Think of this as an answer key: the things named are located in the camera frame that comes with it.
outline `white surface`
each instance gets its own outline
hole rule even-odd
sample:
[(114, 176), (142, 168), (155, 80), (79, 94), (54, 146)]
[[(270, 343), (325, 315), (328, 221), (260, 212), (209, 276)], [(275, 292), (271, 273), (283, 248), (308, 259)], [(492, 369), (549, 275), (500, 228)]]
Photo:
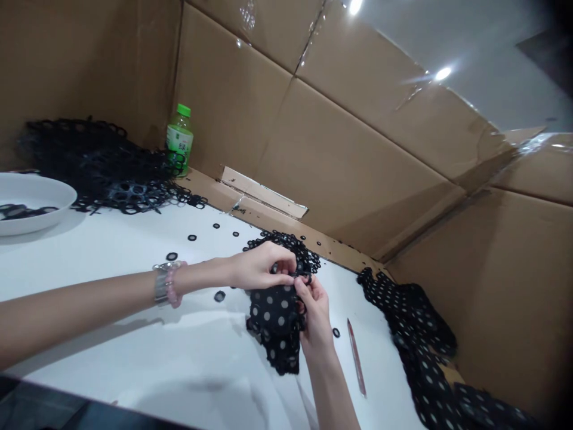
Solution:
[(72, 187), (60, 181), (33, 174), (0, 173), (0, 206), (24, 204), (32, 209), (58, 208), (31, 218), (0, 221), (0, 236), (31, 233), (58, 224), (77, 196)]
[[(242, 251), (260, 230), (211, 207), (167, 207), (134, 216), (69, 211), (58, 226), (0, 238), (0, 300), (77, 282), (148, 271), (177, 252), (189, 263)], [(214, 229), (219, 223), (220, 229)], [(189, 234), (197, 235), (189, 242)], [(356, 275), (324, 262), (335, 345), (362, 429), (424, 429), (383, 314), (368, 303)], [(249, 298), (216, 288), (189, 294), (177, 310), (133, 315), (9, 369), (10, 375), (203, 429), (318, 428), (308, 369), (278, 376), (246, 331)], [(358, 380), (346, 318), (362, 361)]]
[(358, 16), (430, 74), (451, 67), (443, 85), (501, 131), (541, 125), (573, 131), (573, 100), (516, 47), (551, 24), (545, 3), (364, 0)]

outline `white table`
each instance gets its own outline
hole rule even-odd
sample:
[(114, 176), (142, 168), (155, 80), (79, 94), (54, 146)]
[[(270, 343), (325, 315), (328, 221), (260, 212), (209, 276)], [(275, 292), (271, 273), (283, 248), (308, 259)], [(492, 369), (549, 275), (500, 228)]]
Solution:
[[(259, 229), (211, 207), (169, 206), (161, 215), (100, 212), (69, 211), (52, 229), (0, 238), (0, 300), (148, 271), (171, 251), (189, 263), (229, 256), (260, 237)], [(195, 242), (187, 240), (190, 234)], [(424, 429), (384, 315), (365, 300), (354, 273), (322, 260), (318, 276), (330, 297), (332, 326), (341, 333), (336, 350), (362, 429)], [(213, 299), (216, 288), (202, 290), (184, 297), (177, 310), (140, 312), (7, 374), (197, 428), (318, 428), (302, 351), (300, 374), (278, 376), (245, 328), (248, 296), (223, 290), (222, 303)], [(347, 317), (367, 399), (358, 388)]]

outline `bottle label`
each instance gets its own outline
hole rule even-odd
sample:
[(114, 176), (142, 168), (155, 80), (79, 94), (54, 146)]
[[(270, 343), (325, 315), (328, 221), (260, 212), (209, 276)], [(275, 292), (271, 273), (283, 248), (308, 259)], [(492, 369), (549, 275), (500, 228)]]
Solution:
[(187, 159), (192, 143), (192, 134), (181, 133), (170, 125), (167, 127), (167, 148), (170, 151), (178, 152)]

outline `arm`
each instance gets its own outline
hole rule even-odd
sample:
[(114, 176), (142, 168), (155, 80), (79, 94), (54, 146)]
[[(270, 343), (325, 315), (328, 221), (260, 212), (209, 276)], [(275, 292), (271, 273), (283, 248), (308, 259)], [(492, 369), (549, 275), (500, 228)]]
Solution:
[[(279, 263), (276, 275), (270, 268)], [(174, 289), (188, 294), (208, 287), (243, 289), (292, 285), (296, 259), (266, 242), (229, 258), (177, 270)], [(73, 337), (155, 305), (157, 272), (84, 282), (0, 303), (0, 370)]]
[(307, 309), (307, 330), (301, 332), (300, 343), (309, 365), (319, 426), (329, 430), (360, 430), (334, 349), (328, 295), (316, 277), (309, 286), (296, 278), (294, 286)]

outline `green bottle cap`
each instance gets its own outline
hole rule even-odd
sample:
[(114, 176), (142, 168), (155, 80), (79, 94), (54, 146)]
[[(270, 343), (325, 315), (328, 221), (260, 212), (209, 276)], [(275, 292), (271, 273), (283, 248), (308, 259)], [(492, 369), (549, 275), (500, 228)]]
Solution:
[(191, 116), (191, 109), (181, 103), (177, 105), (177, 112), (188, 118)]

